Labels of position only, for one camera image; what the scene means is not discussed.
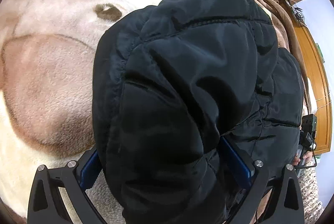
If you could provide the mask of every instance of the shiny black fabric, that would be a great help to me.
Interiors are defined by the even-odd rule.
[[[93,125],[127,223],[222,223],[237,191],[219,137],[272,168],[296,152],[297,61],[254,0],[163,0],[101,38]]]

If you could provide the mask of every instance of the beige blanket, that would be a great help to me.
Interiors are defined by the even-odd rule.
[[[126,14],[160,1],[0,3],[0,197],[17,222],[26,222],[36,168],[64,166],[94,144],[91,75],[100,37]],[[271,16],[280,46],[304,69],[287,15],[275,0],[256,1]],[[80,223],[65,190],[61,194],[73,222]],[[87,194],[108,223],[125,223],[103,174]]]

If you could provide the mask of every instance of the hand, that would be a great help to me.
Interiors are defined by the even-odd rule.
[[[312,152],[310,151],[307,151],[304,155],[303,155],[303,159],[306,159],[305,160],[305,164],[307,164],[308,162],[311,161],[312,159]],[[292,165],[296,166],[298,165],[298,163],[300,162],[300,159],[297,157],[297,154],[296,156],[293,158],[292,160]]]

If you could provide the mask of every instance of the fleece blanket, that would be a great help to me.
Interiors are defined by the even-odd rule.
[[[160,1],[0,3],[0,197],[17,223],[26,223],[36,168],[64,166],[94,145],[91,82],[100,37],[126,14]],[[291,45],[276,1],[258,3],[272,16],[280,46],[294,54],[299,45]],[[81,223],[64,189],[61,195],[73,223]],[[103,173],[87,195],[107,223],[125,223]]]

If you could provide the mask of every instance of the black puffer jacket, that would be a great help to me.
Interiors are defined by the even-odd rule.
[[[279,174],[296,152],[302,88],[254,0],[163,0],[113,25],[96,51],[93,123],[126,222],[222,223],[235,185],[219,136]]]

